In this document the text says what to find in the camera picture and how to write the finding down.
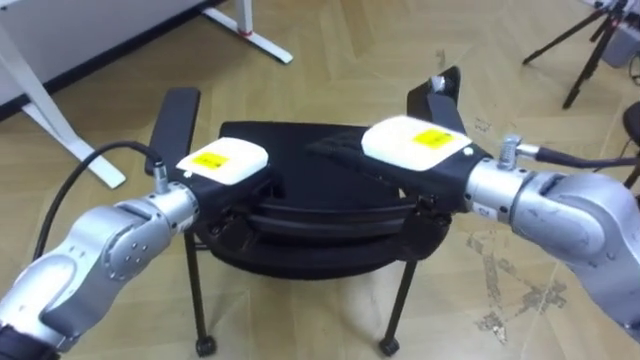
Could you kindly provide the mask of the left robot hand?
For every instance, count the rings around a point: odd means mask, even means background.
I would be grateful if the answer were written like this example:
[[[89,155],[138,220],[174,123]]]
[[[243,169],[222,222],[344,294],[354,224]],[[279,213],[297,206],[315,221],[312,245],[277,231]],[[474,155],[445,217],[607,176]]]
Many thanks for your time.
[[[172,155],[167,167],[170,179],[190,192],[191,213],[170,222],[174,233],[221,218],[271,180],[267,150],[235,137],[221,137],[194,152]]]

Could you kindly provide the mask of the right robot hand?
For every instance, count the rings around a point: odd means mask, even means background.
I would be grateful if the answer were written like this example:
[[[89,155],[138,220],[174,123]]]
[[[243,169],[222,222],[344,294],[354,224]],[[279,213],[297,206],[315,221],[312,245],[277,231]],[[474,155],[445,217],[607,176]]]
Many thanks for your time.
[[[471,173],[491,157],[460,131],[406,115],[324,137],[307,151],[419,196],[441,213],[469,211]]]

